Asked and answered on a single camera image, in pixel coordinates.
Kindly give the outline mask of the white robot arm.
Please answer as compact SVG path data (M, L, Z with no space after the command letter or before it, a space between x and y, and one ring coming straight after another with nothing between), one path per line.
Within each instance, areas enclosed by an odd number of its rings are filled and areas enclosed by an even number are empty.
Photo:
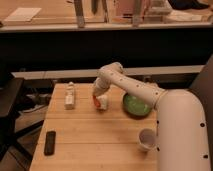
M123 74L114 62L102 66L93 97L120 87L157 113L157 171L212 171L207 119L199 98L186 89L166 90Z

